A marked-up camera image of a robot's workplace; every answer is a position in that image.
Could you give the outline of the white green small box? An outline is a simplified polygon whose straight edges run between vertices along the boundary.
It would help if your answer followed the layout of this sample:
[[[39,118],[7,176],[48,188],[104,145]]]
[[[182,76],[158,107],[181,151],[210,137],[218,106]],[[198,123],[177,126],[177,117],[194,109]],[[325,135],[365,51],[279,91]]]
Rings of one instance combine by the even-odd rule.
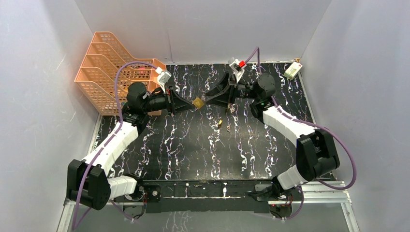
[[[285,71],[284,76],[288,79],[294,79],[299,71],[302,69],[303,65],[299,62],[294,61]]]

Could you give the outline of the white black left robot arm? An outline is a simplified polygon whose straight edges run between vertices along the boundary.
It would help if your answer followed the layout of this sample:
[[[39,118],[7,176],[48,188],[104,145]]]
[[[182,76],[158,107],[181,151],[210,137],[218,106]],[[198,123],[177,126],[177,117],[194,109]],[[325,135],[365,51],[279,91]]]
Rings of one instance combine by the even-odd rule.
[[[101,210],[109,200],[125,195],[132,201],[141,200],[145,193],[142,180],[133,174],[109,178],[111,167],[146,128],[149,113],[166,110],[175,115],[194,108],[172,86],[159,87],[149,93],[142,83],[131,84],[122,107],[123,120],[91,153],[82,160],[74,159],[69,163],[66,197],[95,210]]]

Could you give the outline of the orange plastic file rack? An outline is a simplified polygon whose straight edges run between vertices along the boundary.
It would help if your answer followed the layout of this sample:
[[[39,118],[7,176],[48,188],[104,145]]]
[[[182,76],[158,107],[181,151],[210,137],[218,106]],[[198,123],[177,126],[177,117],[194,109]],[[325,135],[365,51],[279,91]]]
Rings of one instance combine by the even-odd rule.
[[[149,92],[159,87],[155,69],[166,70],[166,65],[158,59],[148,58],[138,59],[138,64],[122,70],[117,90],[114,90],[117,71],[135,60],[113,33],[94,33],[74,81],[101,115],[118,115],[115,94],[123,104],[130,84],[143,83]]]

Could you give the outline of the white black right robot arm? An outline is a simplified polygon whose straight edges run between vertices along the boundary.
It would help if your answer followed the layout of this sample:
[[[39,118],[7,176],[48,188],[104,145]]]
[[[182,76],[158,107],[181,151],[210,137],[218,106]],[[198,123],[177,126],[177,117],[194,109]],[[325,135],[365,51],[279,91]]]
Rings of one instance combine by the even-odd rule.
[[[340,166],[333,136],[324,129],[302,122],[278,106],[272,96],[275,81],[268,73],[250,84],[236,81],[226,73],[214,88],[205,93],[206,104],[228,108],[237,98],[252,99],[250,110],[260,122],[274,128],[296,148],[296,164],[273,177],[272,184],[249,195],[257,201],[285,200],[295,188],[316,180]]]

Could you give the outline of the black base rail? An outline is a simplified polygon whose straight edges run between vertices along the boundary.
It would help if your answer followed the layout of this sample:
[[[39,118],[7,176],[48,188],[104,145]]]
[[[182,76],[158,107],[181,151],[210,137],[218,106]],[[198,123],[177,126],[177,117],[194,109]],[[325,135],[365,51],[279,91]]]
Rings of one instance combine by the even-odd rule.
[[[289,216],[302,200],[297,189],[279,190],[270,180],[139,180],[133,193],[116,197],[125,207],[146,205],[149,214],[251,211]]]

